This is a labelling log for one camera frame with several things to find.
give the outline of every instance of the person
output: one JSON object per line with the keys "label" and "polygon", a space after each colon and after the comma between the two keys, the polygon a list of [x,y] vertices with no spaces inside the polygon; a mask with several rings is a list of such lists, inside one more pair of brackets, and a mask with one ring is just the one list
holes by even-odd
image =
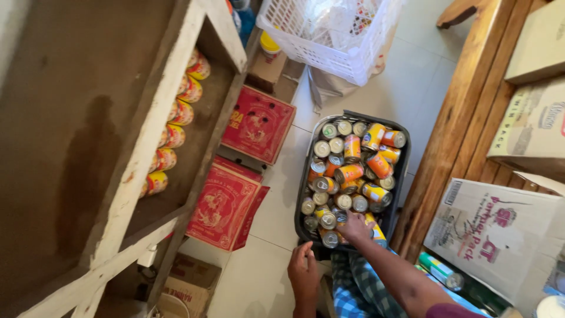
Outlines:
{"label": "person", "polygon": [[[337,227],[359,252],[334,251],[331,256],[334,307],[339,317],[484,318],[476,307],[376,244],[370,237],[373,226],[374,222],[365,224],[362,214],[347,211],[347,223]],[[316,317],[320,278],[311,247],[312,242],[296,247],[288,265],[294,318]]]}

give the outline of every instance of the stacked cans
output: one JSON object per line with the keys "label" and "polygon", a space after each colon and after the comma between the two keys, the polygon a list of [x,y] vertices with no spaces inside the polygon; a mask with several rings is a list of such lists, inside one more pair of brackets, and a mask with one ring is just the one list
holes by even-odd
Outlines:
{"label": "stacked cans", "polygon": [[203,80],[208,76],[210,64],[206,57],[194,48],[167,117],[167,124],[161,133],[158,149],[153,155],[148,175],[141,188],[140,198],[160,193],[167,188],[168,177],[164,171],[173,168],[177,163],[177,155],[173,149],[184,144],[186,134],[182,126],[190,124],[194,119],[194,110],[189,103],[195,103],[202,97],[202,86],[196,79]]}
{"label": "stacked cans", "polygon": [[347,211],[363,213],[367,224],[376,223],[373,240],[386,247],[379,215],[393,201],[394,165],[406,136],[380,123],[342,119],[324,124],[319,137],[301,206],[304,227],[335,248],[347,244],[336,231],[347,222]]}

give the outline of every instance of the yellow lid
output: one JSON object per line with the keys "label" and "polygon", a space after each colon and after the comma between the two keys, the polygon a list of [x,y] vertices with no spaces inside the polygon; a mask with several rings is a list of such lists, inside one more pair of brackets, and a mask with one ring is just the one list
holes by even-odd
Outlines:
{"label": "yellow lid", "polygon": [[261,33],[261,41],[260,42],[261,42],[261,46],[268,51],[278,51],[278,50],[280,50],[280,47],[277,45],[277,43],[274,42],[273,39],[271,39],[271,37],[265,31],[263,31],[263,33]]}

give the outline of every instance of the barcode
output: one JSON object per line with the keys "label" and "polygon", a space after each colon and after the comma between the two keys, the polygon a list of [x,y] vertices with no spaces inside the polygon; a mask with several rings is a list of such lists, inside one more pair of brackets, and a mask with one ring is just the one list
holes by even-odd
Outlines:
{"label": "barcode", "polygon": [[453,205],[453,201],[455,201],[455,198],[457,197],[457,193],[459,192],[462,183],[463,182],[461,181],[453,182],[453,184],[451,185],[451,189],[449,189],[449,193],[445,198],[445,204]]}

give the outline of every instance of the san miguel box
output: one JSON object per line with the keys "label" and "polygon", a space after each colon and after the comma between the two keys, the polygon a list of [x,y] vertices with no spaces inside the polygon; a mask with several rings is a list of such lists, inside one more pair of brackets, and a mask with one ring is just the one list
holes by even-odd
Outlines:
{"label": "san miguel box", "polygon": [[269,187],[263,177],[214,158],[186,235],[231,252],[245,246],[251,223]]}
{"label": "san miguel box", "polygon": [[274,165],[296,107],[243,86],[221,144]]}

